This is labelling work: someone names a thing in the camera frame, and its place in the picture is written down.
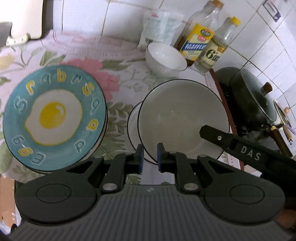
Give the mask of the small white bowl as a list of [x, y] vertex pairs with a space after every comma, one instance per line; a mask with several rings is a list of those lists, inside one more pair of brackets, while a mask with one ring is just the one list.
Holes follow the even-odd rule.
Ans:
[[174, 47], [164, 43], [149, 43], [145, 51], [149, 70], [158, 77], [174, 78], [187, 69], [187, 61]]
[[[128, 139], [134, 148], [134, 150], [137, 149], [138, 144], [141, 144], [140, 141], [140, 135], [138, 133], [137, 129], [137, 119], [138, 119], [138, 112], [139, 109], [142, 105], [142, 101], [139, 102], [133, 109], [132, 112], [130, 113], [128, 120], [127, 120], [127, 135]], [[144, 160], [153, 164], [153, 165], [158, 165], [157, 160], [155, 161], [154, 158], [150, 157], [150, 155], [144, 150]]]

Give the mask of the white cutting board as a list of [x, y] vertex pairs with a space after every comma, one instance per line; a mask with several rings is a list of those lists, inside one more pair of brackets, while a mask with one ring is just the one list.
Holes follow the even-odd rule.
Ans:
[[1, 23], [12, 22], [11, 36], [30, 35], [40, 39], [46, 32], [46, 17], [53, 13], [53, 1], [1, 1]]

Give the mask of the black pot with glass lid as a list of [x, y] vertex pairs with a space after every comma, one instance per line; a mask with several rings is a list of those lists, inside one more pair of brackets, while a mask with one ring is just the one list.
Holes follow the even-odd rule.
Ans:
[[261, 83], [250, 71], [225, 67], [215, 72], [230, 109], [238, 136], [283, 155], [293, 157], [280, 131], [290, 120], [271, 97], [273, 87]]

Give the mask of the white plastic salt bag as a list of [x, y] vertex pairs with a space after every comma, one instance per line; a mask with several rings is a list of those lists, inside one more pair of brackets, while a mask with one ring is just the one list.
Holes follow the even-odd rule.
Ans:
[[172, 44], [176, 29], [180, 26], [184, 15], [160, 9], [152, 9], [144, 14], [143, 31], [138, 49], [145, 51], [152, 42]]

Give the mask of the white pink patterned plate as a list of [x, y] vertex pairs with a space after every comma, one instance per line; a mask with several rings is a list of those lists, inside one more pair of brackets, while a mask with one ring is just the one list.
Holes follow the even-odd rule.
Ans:
[[83, 121], [69, 141], [46, 148], [45, 154], [36, 152], [27, 168], [48, 174], [88, 159], [102, 142], [107, 122], [108, 110], [104, 108], [89, 123]]

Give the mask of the cardboard box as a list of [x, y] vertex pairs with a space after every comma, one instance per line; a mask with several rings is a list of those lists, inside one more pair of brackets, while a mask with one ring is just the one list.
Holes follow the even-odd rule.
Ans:
[[1, 221], [11, 228], [16, 224], [15, 182], [1, 175]]

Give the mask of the clear vinegar bottle yellow cap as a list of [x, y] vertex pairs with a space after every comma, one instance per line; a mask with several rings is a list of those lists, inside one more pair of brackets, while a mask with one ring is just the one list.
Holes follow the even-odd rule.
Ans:
[[233, 41], [235, 29], [240, 23], [241, 21], [235, 16], [228, 17], [216, 30], [214, 36], [194, 62], [194, 67], [200, 73], [205, 74], [217, 63]]

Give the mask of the yellow label oil bottle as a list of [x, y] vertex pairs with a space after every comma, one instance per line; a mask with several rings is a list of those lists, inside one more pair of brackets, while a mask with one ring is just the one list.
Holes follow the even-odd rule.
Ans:
[[202, 10], [190, 16], [174, 44], [187, 61], [188, 66], [197, 60], [219, 28], [219, 13], [224, 7], [221, 1], [208, 1]]

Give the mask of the blue fried egg plate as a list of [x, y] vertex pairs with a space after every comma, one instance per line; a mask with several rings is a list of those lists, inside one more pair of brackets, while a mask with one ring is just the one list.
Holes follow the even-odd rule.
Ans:
[[63, 144], [83, 121], [106, 108], [99, 83], [86, 71], [57, 65], [25, 77], [4, 109], [3, 133], [11, 154], [29, 166], [36, 152]]

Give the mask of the large white sun bowl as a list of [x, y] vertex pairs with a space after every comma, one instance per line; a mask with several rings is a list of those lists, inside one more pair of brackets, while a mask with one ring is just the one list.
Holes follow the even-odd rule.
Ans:
[[226, 110], [208, 87], [186, 79], [170, 80], [155, 87], [144, 98], [138, 112], [137, 129], [146, 153], [157, 160], [157, 144], [188, 158], [206, 155], [219, 159], [223, 150], [200, 137], [202, 126], [229, 132]]

